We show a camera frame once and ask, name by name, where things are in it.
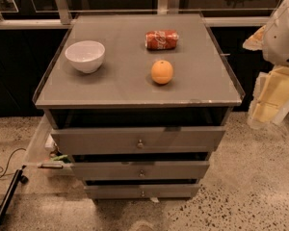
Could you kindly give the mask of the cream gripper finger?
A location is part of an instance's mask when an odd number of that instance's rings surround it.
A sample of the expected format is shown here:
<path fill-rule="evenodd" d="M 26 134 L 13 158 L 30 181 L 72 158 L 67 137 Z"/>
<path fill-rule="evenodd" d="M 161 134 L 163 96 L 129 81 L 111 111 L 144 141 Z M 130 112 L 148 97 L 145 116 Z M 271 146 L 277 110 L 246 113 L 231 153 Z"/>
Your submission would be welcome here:
<path fill-rule="evenodd" d="M 265 28 L 266 26 L 260 27 L 253 35 L 247 38 L 243 43 L 243 47 L 251 51 L 261 50 L 263 48 L 263 34 Z"/>
<path fill-rule="evenodd" d="M 248 111 L 248 125 L 264 128 L 279 125 L 289 113 L 289 67 L 275 65 L 269 73 L 256 78 L 253 99 Z"/>

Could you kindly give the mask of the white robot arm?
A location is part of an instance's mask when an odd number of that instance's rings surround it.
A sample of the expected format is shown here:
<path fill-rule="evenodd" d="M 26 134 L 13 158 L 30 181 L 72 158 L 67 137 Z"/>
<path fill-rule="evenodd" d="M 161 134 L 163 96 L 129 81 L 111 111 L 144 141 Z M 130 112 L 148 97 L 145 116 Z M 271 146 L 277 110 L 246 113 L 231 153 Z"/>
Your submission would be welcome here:
<path fill-rule="evenodd" d="M 243 43 L 245 49 L 261 50 L 274 65 L 256 79 L 249 107 L 248 125 L 254 129 L 279 124 L 289 113 L 289 0 L 284 0 L 266 25 Z"/>

